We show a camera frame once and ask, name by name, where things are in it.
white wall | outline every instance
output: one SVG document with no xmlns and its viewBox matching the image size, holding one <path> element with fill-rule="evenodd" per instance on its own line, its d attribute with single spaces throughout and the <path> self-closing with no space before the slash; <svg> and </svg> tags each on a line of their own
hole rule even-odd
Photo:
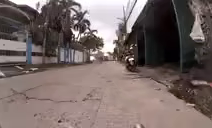
<svg viewBox="0 0 212 128">
<path fill-rule="evenodd" d="M 0 50 L 11 50 L 11 51 L 26 51 L 26 43 L 10 40 L 1 40 L 0 39 Z M 73 49 L 71 50 L 71 59 L 67 57 L 67 60 L 73 61 Z M 32 44 L 32 52 L 42 53 L 42 47 Z M 64 60 L 64 49 L 61 49 L 61 61 Z M 83 60 L 87 60 L 87 53 L 83 57 L 83 52 L 75 51 L 75 63 L 82 63 Z M 13 62 L 26 62 L 26 56 L 0 56 L 0 63 L 13 63 Z M 41 64 L 42 56 L 32 56 L 32 64 Z M 46 57 L 46 63 L 57 63 L 57 57 Z"/>
<path fill-rule="evenodd" d="M 0 56 L 0 63 L 26 62 L 26 56 Z"/>
<path fill-rule="evenodd" d="M 26 43 L 0 39 L 0 50 L 26 51 Z"/>
</svg>

motorcycle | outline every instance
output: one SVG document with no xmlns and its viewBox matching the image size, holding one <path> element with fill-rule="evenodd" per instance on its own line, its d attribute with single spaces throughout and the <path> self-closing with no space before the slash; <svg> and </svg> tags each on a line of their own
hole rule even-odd
<svg viewBox="0 0 212 128">
<path fill-rule="evenodd" d="M 126 69 L 130 72 L 136 72 L 136 62 L 133 56 L 126 56 Z"/>
</svg>

fence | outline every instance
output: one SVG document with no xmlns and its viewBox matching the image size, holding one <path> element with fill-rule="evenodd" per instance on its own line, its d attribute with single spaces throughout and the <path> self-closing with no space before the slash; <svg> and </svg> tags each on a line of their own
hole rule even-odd
<svg viewBox="0 0 212 128">
<path fill-rule="evenodd" d="M 32 64 L 42 63 L 42 47 L 32 44 Z M 25 42 L 0 39 L 0 63 L 26 63 L 27 44 Z M 83 63 L 87 61 L 87 52 L 61 48 L 60 61 L 63 63 Z M 57 56 L 45 57 L 46 63 L 57 63 Z"/>
</svg>

cracked pavement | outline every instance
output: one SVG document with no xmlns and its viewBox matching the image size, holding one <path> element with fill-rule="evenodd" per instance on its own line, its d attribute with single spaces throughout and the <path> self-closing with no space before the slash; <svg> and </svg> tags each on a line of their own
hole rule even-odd
<svg viewBox="0 0 212 128">
<path fill-rule="evenodd" d="M 154 80 L 116 62 L 0 79 L 2 128 L 212 128 Z"/>
</svg>

dirt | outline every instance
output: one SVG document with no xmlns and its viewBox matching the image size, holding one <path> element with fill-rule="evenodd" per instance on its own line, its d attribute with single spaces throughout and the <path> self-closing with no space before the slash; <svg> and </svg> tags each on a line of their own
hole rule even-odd
<svg viewBox="0 0 212 128">
<path fill-rule="evenodd" d="M 185 100 L 186 104 L 195 104 L 194 108 L 212 120 L 212 88 L 207 86 L 194 87 L 190 80 L 178 80 L 169 92 L 179 99 Z"/>
<path fill-rule="evenodd" d="M 199 80 L 210 80 L 206 77 L 211 76 L 209 73 L 180 74 L 176 68 L 171 66 L 162 66 L 159 68 L 141 68 L 139 75 L 144 78 L 150 78 L 168 88 L 168 91 L 177 98 L 182 99 L 187 104 L 193 104 L 194 108 L 212 120 L 212 88 L 210 86 L 195 87 L 191 84 L 191 80 L 201 78 Z"/>
</svg>

